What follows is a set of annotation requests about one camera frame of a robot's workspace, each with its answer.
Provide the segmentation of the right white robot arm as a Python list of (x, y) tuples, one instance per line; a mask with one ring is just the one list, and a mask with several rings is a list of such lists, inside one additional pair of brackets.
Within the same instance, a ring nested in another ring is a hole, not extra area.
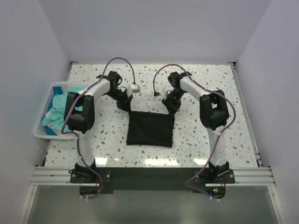
[(229, 163), (226, 157), (225, 141), (221, 137), (221, 130), (226, 126), (229, 118), (228, 106), (224, 92), (218, 90), (215, 93), (205, 92), (193, 83), (187, 73), (173, 72), (168, 76), (168, 81), (173, 90), (166, 93), (162, 103), (169, 114), (174, 115), (181, 106), (181, 98), (189, 93), (199, 101), (199, 118), (207, 129), (210, 157), (208, 165), (208, 178), (213, 183), (219, 183), (229, 171)]

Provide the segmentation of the black t shirt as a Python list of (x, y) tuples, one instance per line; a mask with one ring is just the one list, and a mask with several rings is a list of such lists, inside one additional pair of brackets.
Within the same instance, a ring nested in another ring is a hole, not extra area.
[(127, 145), (172, 147), (173, 115), (139, 111), (131, 111), (128, 115)]

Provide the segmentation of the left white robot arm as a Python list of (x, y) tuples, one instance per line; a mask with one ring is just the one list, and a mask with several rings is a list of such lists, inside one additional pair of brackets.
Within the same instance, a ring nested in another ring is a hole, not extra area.
[(133, 93), (140, 92), (140, 88), (135, 83), (121, 90), (121, 76), (114, 71), (107, 76), (100, 78), (79, 92), (69, 92), (67, 95), (64, 123), (61, 134), (72, 134), (77, 146), (78, 161), (75, 167), (85, 167), (80, 173), (80, 177), (86, 183), (96, 180), (95, 157), (93, 155), (88, 134), (95, 122), (95, 102), (102, 96), (107, 95), (116, 101), (119, 109), (131, 111), (130, 103)]

